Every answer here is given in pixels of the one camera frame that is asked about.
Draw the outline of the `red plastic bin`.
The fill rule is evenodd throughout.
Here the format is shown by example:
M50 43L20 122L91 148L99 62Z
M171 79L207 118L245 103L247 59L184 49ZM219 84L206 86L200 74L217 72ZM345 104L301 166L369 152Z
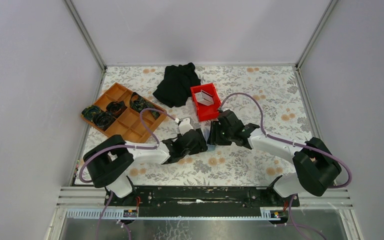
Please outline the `red plastic bin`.
M200 122L213 120L219 116L221 100L213 83L193 86L190 91Z

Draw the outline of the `credit cards stack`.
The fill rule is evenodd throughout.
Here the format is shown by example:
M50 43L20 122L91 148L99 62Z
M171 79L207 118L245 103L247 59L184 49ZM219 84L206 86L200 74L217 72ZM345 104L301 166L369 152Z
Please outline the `credit cards stack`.
M201 105L211 106L215 104L213 96L204 90L196 92L194 96L195 96L196 102Z

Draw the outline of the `wooden divided organizer tray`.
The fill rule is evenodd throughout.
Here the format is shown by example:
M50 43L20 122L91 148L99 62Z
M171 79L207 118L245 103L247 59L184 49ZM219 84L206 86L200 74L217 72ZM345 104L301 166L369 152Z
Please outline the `wooden divided organizer tray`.
M115 83L92 104L100 107L102 112L108 112L115 117L115 121L107 130L99 129L92 121L86 120L80 114L81 118L108 138L113 135L121 135L125 141L145 143L151 137L147 129L155 131L165 120L166 115L151 110L147 110L140 115L140 113L130 108L130 98L133 92L125 86ZM165 110L159 105L154 105L159 111Z

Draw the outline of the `grey-green card holder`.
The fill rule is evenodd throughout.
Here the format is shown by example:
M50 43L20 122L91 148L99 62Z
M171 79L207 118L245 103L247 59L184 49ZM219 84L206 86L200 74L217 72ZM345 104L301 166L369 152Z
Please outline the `grey-green card holder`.
M209 139L210 139L210 129L209 128L205 128L203 130L203 136L204 136L204 139L206 142L207 152L213 152L216 149L216 146L209 144Z

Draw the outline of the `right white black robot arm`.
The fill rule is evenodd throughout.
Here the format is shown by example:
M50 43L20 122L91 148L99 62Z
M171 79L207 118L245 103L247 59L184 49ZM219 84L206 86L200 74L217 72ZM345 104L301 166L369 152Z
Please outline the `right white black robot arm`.
M293 173L277 177L269 186L266 198L273 206L281 205L294 194L321 197L342 172L339 162L321 139L312 137L304 143L294 142L265 132L257 124L243 124L231 110L221 112L217 120L211 122L208 143L214 146L235 144L264 151L293 164Z

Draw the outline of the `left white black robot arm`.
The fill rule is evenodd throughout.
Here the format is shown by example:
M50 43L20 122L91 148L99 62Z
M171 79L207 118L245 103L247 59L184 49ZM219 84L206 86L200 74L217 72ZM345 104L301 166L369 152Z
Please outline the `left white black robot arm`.
M152 145L111 136L83 156L79 179L95 188L105 188L124 206L135 200L134 184L128 177L132 164L174 164L185 156L206 152L207 142L201 129L168 138Z

